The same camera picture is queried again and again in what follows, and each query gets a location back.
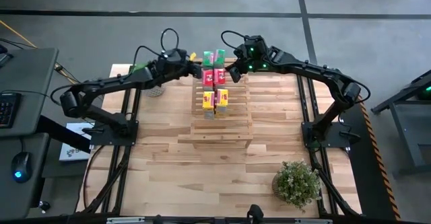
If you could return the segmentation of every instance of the small gray pot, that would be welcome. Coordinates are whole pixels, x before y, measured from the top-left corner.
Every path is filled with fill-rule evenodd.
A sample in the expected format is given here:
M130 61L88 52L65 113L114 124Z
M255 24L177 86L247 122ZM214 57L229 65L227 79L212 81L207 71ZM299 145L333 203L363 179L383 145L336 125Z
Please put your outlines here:
M162 85L160 87L159 86L155 86L152 89L145 89L142 92L143 92L143 94L145 96L148 96L148 97L158 97L158 96L161 96L164 93L165 89L166 89L166 86Z
M286 200L284 199L284 197L283 197L283 196L279 193L279 191L278 191L278 184L277 184L278 177L279 177L279 175L278 175L278 174L276 174L276 175L274 176L274 179L272 179L272 184L271 184L272 192L274 193L275 197L279 198L279 199L280 199L280 200L282 200L282 201L286 201Z

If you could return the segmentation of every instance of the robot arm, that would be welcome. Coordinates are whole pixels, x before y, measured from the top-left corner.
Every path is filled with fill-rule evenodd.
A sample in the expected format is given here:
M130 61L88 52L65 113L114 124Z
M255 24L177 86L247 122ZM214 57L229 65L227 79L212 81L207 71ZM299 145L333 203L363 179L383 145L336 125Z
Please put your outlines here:
M200 78L201 67L188 61L186 57L187 52L185 50L168 50L146 67L128 75L117 75L108 79L86 81L73 85L60 97L63 112L72 118L91 118L110 126L114 132L120 135L126 135L129 133L129 125L124 114L106 112L93 106L93 100L100 95L126 89L151 89L189 74Z
M241 75L248 72L274 72L294 73L328 86L334 102L324 114L316 117L311 129L312 137L318 141L325 140L335 117L357 103L361 88L351 77L326 65L320 67L308 61L299 61L292 54L274 46L267 48L261 36L244 36L244 44L238 46L234 54L238 59L226 67L234 82L238 82Z

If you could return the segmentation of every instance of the wooden tabletop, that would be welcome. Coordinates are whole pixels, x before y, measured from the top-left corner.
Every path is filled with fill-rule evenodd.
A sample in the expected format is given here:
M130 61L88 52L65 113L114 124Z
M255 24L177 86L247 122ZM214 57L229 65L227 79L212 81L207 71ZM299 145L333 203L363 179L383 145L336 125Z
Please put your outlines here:
M129 66L113 65L111 77L127 73ZM318 217L315 201L302 213L276 199L271 191L282 161L310 162L300 130L303 119L296 76L248 74L253 117L253 141L248 149L225 145L196 149L193 144L178 143L179 135L190 134L192 82L193 78L183 77L167 83L158 98L142 96L121 215L245 217L250 205L258 204L266 217ZM326 85L315 81L314 88L319 110L324 112L333 100ZM106 95L103 108L120 112L123 96L124 92ZM88 202L106 182L112 149L101 150L90 169ZM361 213L349 157L339 149L327 152L335 187ZM325 188L323 195L329 211ZM81 195L77 211L82 209Z

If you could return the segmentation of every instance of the wooden stand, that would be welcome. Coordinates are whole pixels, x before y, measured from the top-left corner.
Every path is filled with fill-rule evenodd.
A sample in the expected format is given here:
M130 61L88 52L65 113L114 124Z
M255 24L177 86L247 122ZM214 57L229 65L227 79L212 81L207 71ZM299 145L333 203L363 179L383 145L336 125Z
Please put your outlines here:
M253 120L251 118L248 76L244 75L238 83L226 76L225 89L228 90L228 109L223 116L215 115L213 120L204 119L202 110L203 89L200 79L193 80L191 134L182 136L179 143L223 144L224 147L238 148L244 144L248 148L253 139Z

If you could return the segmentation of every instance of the gray floor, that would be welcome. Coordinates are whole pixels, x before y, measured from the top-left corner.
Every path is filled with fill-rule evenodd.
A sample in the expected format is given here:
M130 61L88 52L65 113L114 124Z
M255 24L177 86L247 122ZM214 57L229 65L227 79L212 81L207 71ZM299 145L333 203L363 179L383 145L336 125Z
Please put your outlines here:
M431 0L306 0L309 13L431 13ZM0 7L19 9L91 9L113 11L294 12L298 0L0 0ZM261 34L268 44L307 59L301 19L220 17L52 17L2 15L10 26L39 47L57 47L59 62L77 78L106 77L113 63L131 63L135 48L160 48L167 27L180 34L189 51L224 48L222 30ZM320 65L340 68L372 91L367 108L400 90L430 69L431 20L310 20ZM19 40L0 26L0 37ZM238 38L228 38L239 43ZM152 58L144 53L139 60ZM55 74L50 90L68 83ZM65 124L73 119L47 101L44 113ZM388 172L410 165L389 112L371 114L378 146ZM44 190L53 209L47 215L72 213L80 178L55 178ZM394 180L391 184L403 220L429 222L431 175Z

